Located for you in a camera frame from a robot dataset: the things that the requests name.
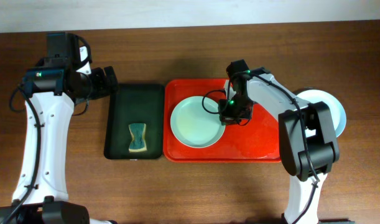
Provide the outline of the green plate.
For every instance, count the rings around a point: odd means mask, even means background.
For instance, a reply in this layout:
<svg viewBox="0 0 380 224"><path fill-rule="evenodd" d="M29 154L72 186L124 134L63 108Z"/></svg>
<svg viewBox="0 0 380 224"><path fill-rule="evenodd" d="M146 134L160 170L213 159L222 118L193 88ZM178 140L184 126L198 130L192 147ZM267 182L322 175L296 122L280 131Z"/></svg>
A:
<svg viewBox="0 0 380 224"><path fill-rule="evenodd" d="M175 138L192 148L206 148L217 143L225 132L218 104L210 98L191 96L178 103L170 116Z"/></svg>

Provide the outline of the yellow green sponge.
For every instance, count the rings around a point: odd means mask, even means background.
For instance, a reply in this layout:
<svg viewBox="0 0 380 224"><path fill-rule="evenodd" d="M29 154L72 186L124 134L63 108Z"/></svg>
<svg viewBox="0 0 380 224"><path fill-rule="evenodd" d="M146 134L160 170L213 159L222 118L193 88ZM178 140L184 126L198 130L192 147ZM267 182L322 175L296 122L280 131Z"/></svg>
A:
<svg viewBox="0 0 380 224"><path fill-rule="evenodd" d="M147 145L145 140L146 124L145 123L132 123L129 125L129 132L131 134L131 142L129 144L129 152L145 152Z"/></svg>

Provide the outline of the light blue plate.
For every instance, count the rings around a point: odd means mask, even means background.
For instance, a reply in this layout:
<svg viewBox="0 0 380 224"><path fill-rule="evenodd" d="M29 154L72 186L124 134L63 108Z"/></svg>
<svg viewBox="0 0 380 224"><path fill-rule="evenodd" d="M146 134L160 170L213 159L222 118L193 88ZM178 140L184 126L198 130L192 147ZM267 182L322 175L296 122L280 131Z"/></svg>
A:
<svg viewBox="0 0 380 224"><path fill-rule="evenodd" d="M301 91L297 96L311 103L322 101L327 104L331 112L336 137L339 137L342 134L346 126L346 112L337 98L328 92L314 89Z"/></svg>

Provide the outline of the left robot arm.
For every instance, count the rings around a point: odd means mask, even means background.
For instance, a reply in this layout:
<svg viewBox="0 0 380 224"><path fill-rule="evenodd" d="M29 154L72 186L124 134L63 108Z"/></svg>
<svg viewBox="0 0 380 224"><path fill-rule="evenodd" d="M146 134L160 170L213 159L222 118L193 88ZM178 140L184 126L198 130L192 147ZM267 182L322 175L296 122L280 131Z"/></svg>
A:
<svg viewBox="0 0 380 224"><path fill-rule="evenodd" d="M79 35L47 34L47 55L28 69L14 93L25 100L24 157L10 206L0 223L97 223L86 207L68 201L65 180L67 137L74 109L113 95L112 67L94 68L91 48Z"/></svg>

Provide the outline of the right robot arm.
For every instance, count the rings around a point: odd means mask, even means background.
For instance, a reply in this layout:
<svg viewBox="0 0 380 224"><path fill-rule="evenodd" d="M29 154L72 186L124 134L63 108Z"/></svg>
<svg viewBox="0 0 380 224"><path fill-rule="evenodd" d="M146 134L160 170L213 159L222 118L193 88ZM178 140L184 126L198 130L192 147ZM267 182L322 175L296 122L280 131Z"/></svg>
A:
<svg viewBox="0 0 380 224"><path fill-rule="evenodd" d="M321 187L340 157L329 106L299 98L270 71L264 67L251 70L244 60L231 62L226 73L226 98L218 102L221 123L248 124L255 104L278 122L279 155L290 175L289 201L282 221L319 223Z"/></svg>

